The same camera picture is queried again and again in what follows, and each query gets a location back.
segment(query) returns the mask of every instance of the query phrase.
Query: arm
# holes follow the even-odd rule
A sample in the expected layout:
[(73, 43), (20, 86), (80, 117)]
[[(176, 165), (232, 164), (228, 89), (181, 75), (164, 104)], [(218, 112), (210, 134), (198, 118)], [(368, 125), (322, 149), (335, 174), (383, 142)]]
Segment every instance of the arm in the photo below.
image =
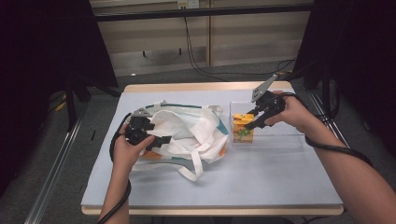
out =
[[(265, 121), (296, 127), (316, 143), (345, 145), (294, 97), (285, 97), (286, 109)], [(385, 179), (364, 161), (344, 153), (315, 148), (346, 208), (359, 223), (394, 223), (396, 194)]]
[[(123, 125), (120, 133), (125, 133), (125, 128), (126, 125)], [(132, 170), (132, 166), (136, 163), (139, 153), (151, 144), (153, 140), (154, 136), (149, 136), (139, 145), (132, 146), (126, 141), (125, 135), (121, 135), (117, 139), (114, 146), (113, 170), (99, 220), (120, 201), (127, 188), (129, 173)], [(128, 210), (127, 200), (107, 223), (129, 223)]]

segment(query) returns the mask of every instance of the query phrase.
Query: white bag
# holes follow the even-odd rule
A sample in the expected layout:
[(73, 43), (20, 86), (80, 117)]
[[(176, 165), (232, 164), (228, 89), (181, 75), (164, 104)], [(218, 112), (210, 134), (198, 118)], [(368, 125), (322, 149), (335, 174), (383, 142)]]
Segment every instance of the white bag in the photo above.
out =
[[(161, 102), (145, 107), (152, 115), (155, 124), (149, 134), (169, 136), (169, 144), (145, 151), (142, 159), (160, 159), (154, 163), (134, 165), (133, 171), (155, 169), (162, 165), (172, 165), (187, 177), (195, 181), (203, 173), (202, 161), (211, 163), (221, 159), (227, 147), (228, 131), (219, 119), (220, 106), (174, 105)], [(194, 172), (173, 159), (191, 160)]]

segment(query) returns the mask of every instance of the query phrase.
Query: table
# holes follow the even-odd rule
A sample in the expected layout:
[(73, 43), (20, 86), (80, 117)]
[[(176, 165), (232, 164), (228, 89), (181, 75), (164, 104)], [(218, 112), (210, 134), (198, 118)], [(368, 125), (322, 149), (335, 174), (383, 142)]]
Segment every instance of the table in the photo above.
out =
[[(261, 82), (146, 84), (127, 86), (92, 168), (81, 202), (86, 215), (99, 215), (111, 173), (108, 146), (123, 116), (153, 101), (223, 106), (249, 101)], [(293, 91), (289, 82), (270, 90)], [(335, 216), (344, 211), (312, 147), (257, 149), (230, 147), (220, 161), (204, 166), (196, 182), (172, 169), (132, 172), (130, 214), (145, 216)]]

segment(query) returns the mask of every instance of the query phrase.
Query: forearm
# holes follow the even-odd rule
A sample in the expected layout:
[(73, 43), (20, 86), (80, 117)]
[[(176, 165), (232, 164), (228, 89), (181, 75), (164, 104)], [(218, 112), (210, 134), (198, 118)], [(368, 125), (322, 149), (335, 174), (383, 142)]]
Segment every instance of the forearm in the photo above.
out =
[[(108, 185), (106, 198), (102, 207), (99, 219), (105, 216), (120, 201), (128, 186), (129, 171), (113, 167), (113, 171)], [(128, 200), (122, 205), (119, 211), (112, 216), (107, 223), (129, 223)]]
[[(345, 145), (318, 119), (309, 121), (306, 136), (329, 146)], [(346, 208), (359, 223), (393, 223), (396, 195), (371, 166), (344, 153), (315, 148), (330, 180)]]

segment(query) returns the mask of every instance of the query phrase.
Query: transparent box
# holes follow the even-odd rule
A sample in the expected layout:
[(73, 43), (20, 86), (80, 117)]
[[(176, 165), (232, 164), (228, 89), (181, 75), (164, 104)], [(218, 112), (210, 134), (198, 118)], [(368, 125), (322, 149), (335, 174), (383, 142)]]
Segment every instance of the transparent box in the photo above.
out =
[(290, 126), (285, 122), (279, 122), (274, 126), (265, 126), (262, 128), (255, 128), (252, 133), (252, 141), (238, 142), (241, 138), (238, 127), (235, 127), (233, 115), (246, 114), (248, 111), (254, 109), (256, 105), (251, 102), (230, 102), (230, 142), (233, 147), (260, 147), (260, 148), (276, 148), (276, 147), (297, 147), (301, 148), (304, 144), (304, 134), (300, 133), (296, 128)]

